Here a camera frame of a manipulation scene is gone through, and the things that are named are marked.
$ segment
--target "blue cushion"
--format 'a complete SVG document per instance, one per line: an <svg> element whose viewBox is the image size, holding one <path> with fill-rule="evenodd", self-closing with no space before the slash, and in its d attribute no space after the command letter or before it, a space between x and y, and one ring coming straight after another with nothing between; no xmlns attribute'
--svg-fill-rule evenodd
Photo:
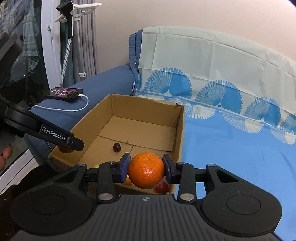
<svg viewBox="0 0 296 241"><path fill-rule="evenodd" d="M141 54L141 46L142 46L142 33L143 29L130 35L129 38L129 58L130 58L130 65L135 76L135 89L133 95L136 94L136 86L138 84L138 67L139 67L139 60Z"/></svg>
<svg viewBox="0 0 296 241"><path fill-rule="evenodd" d="M55 125L70 131L79 120L81 120L107 95L113 93L131 95L134 81L135 77L130 66L119 66L72 86L73 88L83 89L83 94L89 98L89 104L84 110L77 112L62 112L45 110L36 107L31 111ZM77 110L84 107L85 104L86 98L84 97L79 97L71 103L55 99L46 99L40 103L41 106L65 110ZM47 145L45 141L29 135L25 135L24 139L36 161L40 165L48 163L51 167L53 167L48 159L48 155L55 147L54 144L50 143Z"/></svg>

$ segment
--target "white wall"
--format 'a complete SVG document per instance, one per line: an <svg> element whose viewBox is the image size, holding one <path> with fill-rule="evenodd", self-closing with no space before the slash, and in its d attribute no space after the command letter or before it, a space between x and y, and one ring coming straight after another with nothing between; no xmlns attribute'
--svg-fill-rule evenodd
<svg viewBox="0 0 296 241"><path fill-rule="evenodd" d="M296 8L288 0L97 0L100 72L126 64L129 36L150 26L186 26L237 35L296 61Z"/></svg>

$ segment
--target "cardboard box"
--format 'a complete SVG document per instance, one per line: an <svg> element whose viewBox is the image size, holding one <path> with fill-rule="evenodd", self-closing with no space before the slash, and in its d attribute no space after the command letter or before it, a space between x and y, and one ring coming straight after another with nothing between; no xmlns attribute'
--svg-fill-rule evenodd
<svg viewBox="0 0 296 241"><path fill-rule="evenodd" d="M167 153L173 162L181 161L184 135L184 108L179 103L134 96L108 95L71 130L84 141L81 152L65 154L56 147L49 155L57 170L64 171L78 163L88 168L107 161L119 161L125 152L131 158L141 152L152 152L161 159ZM120 152L113 151L118 142ZM121 186L147 194L153 189Z"/></svg>

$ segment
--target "red cherry tomato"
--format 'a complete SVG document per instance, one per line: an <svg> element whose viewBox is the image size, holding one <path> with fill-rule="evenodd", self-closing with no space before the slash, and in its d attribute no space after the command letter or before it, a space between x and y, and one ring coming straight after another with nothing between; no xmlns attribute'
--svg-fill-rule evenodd
<svg viewBox="0 0 296 241"><path fill-rule="evenodd" d="M166 194L168 192L168 184L165 181L163 181L161 184L154 188L154 191L157 193Z"/></svg>

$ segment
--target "finger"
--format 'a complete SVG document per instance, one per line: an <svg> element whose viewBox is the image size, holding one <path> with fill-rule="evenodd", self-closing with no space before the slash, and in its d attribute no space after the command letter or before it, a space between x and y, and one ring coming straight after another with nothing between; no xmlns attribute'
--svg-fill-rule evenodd
<svg viewBox="0 0 296 241"><path fill-rule="evenodd" d="M12 156L12 151L13 151L12 145L10 145L9 147L6 147L3 150L3 158L5 160L7 160L8 158L10 158Z"/></svg>
<svg viewBox="0 0 296 241"><path fill-rule="evenodd" d="M3 156L0 156L0 172L4 170L6 161Z"/></svg>

